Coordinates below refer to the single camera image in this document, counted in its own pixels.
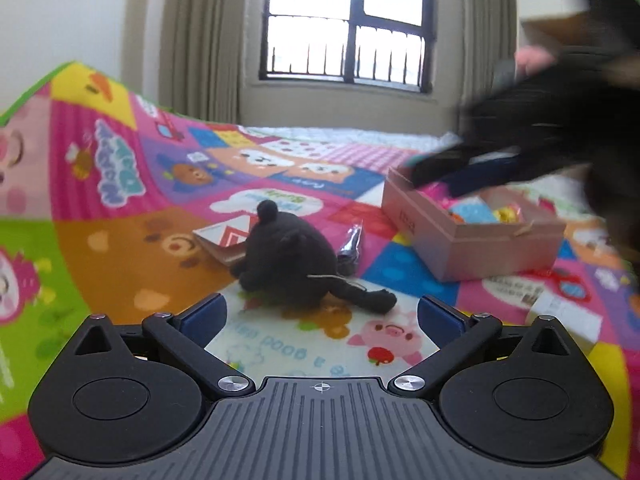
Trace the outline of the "beige curtain left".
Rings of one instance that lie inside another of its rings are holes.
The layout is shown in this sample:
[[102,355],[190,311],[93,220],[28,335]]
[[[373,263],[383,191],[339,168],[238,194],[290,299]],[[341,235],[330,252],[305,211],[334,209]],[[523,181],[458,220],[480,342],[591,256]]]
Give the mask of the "beige curtain left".
[[262,0],[126,0],[119,76],[174,112],[247,122]]

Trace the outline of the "pink cardboard box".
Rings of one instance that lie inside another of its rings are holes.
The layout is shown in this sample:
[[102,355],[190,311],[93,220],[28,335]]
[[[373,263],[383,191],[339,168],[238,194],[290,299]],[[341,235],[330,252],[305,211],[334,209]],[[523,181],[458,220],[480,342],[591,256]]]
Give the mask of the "pink cardboard box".
[[382,211],[442,282],[547,269],[563,243],[565,222],[505,186],[480,192],[492,209],[513,206],[514,223],[466,223],[423,192],[409,188],[399,169],[387,171]]

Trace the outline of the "beige curtain right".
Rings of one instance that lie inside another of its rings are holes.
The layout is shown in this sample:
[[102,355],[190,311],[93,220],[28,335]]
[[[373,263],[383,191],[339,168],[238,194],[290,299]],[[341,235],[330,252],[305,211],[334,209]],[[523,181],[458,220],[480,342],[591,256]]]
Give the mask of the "beige curtain right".
[[516,0],[463,0],[462,102],[494,84],[498,63],[516,48]]

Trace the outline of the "black plush bear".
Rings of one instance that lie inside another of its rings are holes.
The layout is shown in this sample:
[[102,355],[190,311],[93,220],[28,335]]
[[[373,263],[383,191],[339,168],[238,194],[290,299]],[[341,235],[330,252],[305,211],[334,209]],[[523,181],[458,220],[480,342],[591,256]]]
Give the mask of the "black plush bear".
[[386,289],[369,290],[338,274],[337,255],[324,235],[306,220],[280,211],[273,200],[257,205],[245,255],[230,273],[244,292],[291,307],[315,307],[331,295],[384,315],[397,302]]

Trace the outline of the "dark framed window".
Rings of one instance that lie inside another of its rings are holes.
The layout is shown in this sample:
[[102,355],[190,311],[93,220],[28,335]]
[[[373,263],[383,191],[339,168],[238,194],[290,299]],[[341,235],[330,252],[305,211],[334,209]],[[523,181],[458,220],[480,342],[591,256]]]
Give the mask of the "dark framed window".
[[436,0],[264,0],[258,76],[428,93]]

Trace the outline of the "white flat box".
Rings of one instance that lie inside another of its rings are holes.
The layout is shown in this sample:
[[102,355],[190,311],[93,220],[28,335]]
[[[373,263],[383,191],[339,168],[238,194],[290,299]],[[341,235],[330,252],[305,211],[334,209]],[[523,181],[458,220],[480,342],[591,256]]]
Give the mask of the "white flat box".
[[532,325],[540,316],[556,318],[586,356],[599,341],[602,316],[554,292],[546,290],[540,294],[526,315],[526,324]]

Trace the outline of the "beige curtain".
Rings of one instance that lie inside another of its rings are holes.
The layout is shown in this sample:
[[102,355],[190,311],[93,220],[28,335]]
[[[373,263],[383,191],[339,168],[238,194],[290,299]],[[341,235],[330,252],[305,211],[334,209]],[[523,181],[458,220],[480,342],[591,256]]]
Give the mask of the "beige curtain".
[[516,48],[516,0],[463,0],[462,102],[494,84],[498,63]]
[[126,0],[119,76],[174,112],[247,122],[262,0]]

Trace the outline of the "yellow orange toy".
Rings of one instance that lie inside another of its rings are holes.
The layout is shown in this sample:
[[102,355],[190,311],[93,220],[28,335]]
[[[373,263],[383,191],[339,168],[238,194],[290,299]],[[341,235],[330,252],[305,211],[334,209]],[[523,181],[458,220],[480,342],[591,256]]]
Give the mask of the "yellow orange toy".
[[522,223],[525,221],[524,214],[518,204],[510,204],[499,207],[492,211],[492,214],[500,223],[512,224]]

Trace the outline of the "pink plush bunny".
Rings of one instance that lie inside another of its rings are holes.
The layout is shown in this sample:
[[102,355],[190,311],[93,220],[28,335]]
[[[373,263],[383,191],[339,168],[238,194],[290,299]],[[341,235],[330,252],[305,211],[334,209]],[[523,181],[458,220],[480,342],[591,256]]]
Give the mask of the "pink plush bunny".
[[556,56],[541,46],[525,46],[514,53],[516,76],[524,78],[556,62]]

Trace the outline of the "blue white tissue pack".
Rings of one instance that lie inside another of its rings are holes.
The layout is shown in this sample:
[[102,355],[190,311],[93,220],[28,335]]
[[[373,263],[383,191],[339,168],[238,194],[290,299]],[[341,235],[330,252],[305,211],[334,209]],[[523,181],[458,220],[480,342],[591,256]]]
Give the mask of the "blue white tissue pack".
[[471,196],[454,202],[448,208],[450,214],[459,217],[464,223],[498,223],[494,211],[480,196]]

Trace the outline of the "red white small book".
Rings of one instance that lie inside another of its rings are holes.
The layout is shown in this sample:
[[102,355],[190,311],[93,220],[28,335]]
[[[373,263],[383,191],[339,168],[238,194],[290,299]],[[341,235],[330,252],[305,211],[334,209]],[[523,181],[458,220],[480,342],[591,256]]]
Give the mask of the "red white small book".
[[241,214],[229,220],[193,231],[195,239],[217,261],[232,266],[245,256],[245,244],[257,223],[254,214]]

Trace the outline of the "dark foil sachet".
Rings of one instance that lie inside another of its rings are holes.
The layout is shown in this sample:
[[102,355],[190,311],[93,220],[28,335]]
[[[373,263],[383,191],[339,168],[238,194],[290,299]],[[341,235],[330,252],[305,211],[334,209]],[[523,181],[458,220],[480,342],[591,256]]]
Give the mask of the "dark foil sachet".
[[346,240],[336,253],[337,272],[350,278],[358,271],[363,224],[356,223],[347,231]]

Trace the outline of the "colourful cartoon play mat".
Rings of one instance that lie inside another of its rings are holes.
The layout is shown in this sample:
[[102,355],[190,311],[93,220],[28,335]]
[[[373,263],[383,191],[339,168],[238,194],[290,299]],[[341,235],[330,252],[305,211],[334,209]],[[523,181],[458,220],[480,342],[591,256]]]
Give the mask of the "colourful cartoon play mat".
[[[168,112],[91,67],[65,64],[1,118],[1,474],[41,460],[26,417],[44,372],[81,322],[104,313],[136,324],[220,292],[226,328],[210,350],[260,382],[267,376],[390,379],[434,349],[416,322],[430,295],[520,325],[542,292],[603,318],[590,361],[611,393],[602,460],[639,474],[639,298],[579,184],[552,176],[520,186],[566,224],[547,272],[437,281],[382,211],[387,171],[416,151],[258,136]],[[292,310],[239,288],[193,235],[265,198],[334,246],[363,224],[358,280],[397,298],[387,317],[329,299]]]

